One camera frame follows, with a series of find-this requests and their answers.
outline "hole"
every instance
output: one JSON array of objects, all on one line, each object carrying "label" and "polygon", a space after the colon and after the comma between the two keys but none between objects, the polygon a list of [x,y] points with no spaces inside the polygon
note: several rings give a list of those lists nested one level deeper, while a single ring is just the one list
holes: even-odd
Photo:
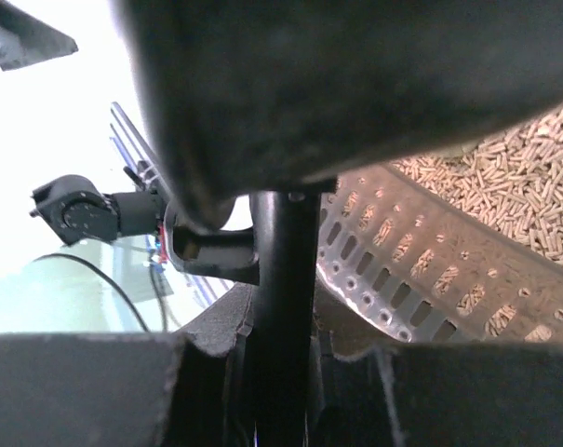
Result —
[{"label": "hole", "polygon": [[362,256],[362,260],[359,262],[359,264],[355,268],[355,272],[358,275],[362,275],[366,271],[366,269],[369,267],[369,265],[372,263],[372,259],[374,259],[374,256],[372,256],[368,252],[364,253],[364,256]]},{"label": "hole", "polygon": [[446,342],[456,331],[457,327],[450,321],[445,320],[438,328],[438,331],[436,331],[436,333],[434,334],[432,341]]},{"label": "hole", "polygon": [[550,337],[552,337],[552,330],[541,324],[525,337],[525,341],[534,343],[547,342],[550,340]]},{"label": "hole", "polygon": [[357,239],[355,239],[355,237],[353,236],[349,236],[347,238],[347,242],[345,242],[345,245],[343,246],[343,250],[341,250],[342,259],[347,259],[347,257],[352,254],[352,251],[354,250],[356,245]]},{"label": "hole", "polygon": [[389,233],[391,233],[392,229],[393,221],[391,221],[390,219],[384,221],[381,225],[381,228],[378,230],[378,233],[374,237],[374,240],[372,241],[374,245],[379,247],[388,238]]},{"label": "hole", "polygon": [[391,321],[391,314],[389,314],[386,310],[381,310],[381,321],[388,324]]},{"label": "hole", "polygon": [[511,305],[504,305],[484,325],[484,331],[498,337],[516,315],[516,309]]},{"label": "hole", "polygon": [[467,317],[471,314],[477,303],[484,297],[484,286],[481,284],[476,284],[472,287],[468,293],[457,303],[457,312],[463,317]]},{"label": "hole", "polygon": [[342,215],[343,217],[347,217],[352,213],[357,200],[359,199],[359,194],[356,191],[352,191],[349,193],[347,197],[347,201],[345,202],[345,206],[343,207]]},{"label": "hole", "polygon": [[411,277],[418,278],[424,273],[426,273],[426,270],[428,270],[428,267],[430,266],[430,263],[432,262],[433,259],[434,259],[433,251],[426,250],[424,253],[422,253],[422,256],[420,256],[418,260],[415,262],[415,264],[413,265],[413,267],[411,267],[411,272],[410,272]]},{"label": "hole", "polygon": [[459,275],[459,269],[455,265],[451,265],[440,275],[440,278],[434,285],[434,291],[439,295],[444,295],[457,275]]},{"label": "hole", "polygon": [[324,221],[327,219],[328,216],[328,211],[326,208],[323,208],[320,210],[320,223],[319,225],[322,225],[324,223]]},{"label": "hole", "polygon": [[336,222],[328,233],[327,244],[332,245],[339,233],[341,232],[341,224]]},{"label": "hole", "polygon": [[405,282],[402,282],[399,288],[396,290],[393,299],[391,300],[391,306],[394,309],[397,309],[400,305],[402,305],[405,302],[405,299],[408,297],[410,292],[411,292],[411,287],[408,286]]},{"label": "hole", "polygon": [[379,273],[378,276],[376,277],[374,284],[372,284],[372,289],[375,291],[379,291],[390,276],[391,274],[386,268],[381,270],[381,273]]},{"label": "hole", "polygon": [[399,244],[396,246],[395,251],[393,251],[393,262],[398,263],[401,261],[405,253],[408,252],[412,240],[413,236],[410,234],[404,235],[401,240],[399,240]]},{"label": "hole", "polygon": [[430,303],[425,300],[422,301],[409,320],[411,326],[413,326],[414,328],[420,326],[423,321],[428,318],[430,312],[432,312],[432,306],[430,305]]},{"label": "hole", "polygon": [[558,321],[563,321],[563,309],[558,309],[554,313],[554,318],[556,318]]},{"label": "hole", "polygon": [[368,228],[368,223],[372,220],[372,217],[374,217],[374,206],[367,205],[364,208],[364,212],[362,212],[362,215],[359,217],[359,222],[357,223],[359,229],[362,231],[366,230],[366,228]]}]

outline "pile of wood pellets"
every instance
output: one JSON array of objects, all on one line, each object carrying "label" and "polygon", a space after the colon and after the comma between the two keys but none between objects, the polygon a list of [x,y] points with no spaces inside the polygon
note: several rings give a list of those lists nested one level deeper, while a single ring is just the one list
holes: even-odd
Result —
[{"label": "pile of wood pellets", "polygon": [[464,156],[418,156],[401,171],[482,223],[563,265],[563,105]]}]

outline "perforated plastic panel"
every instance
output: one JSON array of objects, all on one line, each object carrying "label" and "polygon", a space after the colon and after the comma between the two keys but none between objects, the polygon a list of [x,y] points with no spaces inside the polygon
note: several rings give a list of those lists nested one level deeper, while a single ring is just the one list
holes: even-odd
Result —
[{"label": "perforated plastic panel", "polygon": [[323,197],[317,271],[399,340],[563,343],[563,268],[390,167]]}]

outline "white wall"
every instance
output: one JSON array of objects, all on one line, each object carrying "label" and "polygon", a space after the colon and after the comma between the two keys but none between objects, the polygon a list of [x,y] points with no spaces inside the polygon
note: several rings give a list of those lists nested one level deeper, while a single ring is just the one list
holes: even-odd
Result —
[{"label": "white wall", "polygon": [[0,278],[60,241],[31,219],[29,196],[66,173],[100,191],[128,187],[108,142],[109,105],[119,101],[141,128],[129,60],[100,0],[13,0],[70,35],[80,51],[15,72],[0,71]]}]

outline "metal bar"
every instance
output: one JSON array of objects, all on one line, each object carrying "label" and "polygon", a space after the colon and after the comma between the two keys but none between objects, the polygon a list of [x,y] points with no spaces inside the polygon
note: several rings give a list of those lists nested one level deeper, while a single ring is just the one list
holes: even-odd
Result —
[{"label": "metal bar", "polygon": [[259,193],[250,205],[261,273],[252,296],[258,443],[301,446],[320,195]]}]

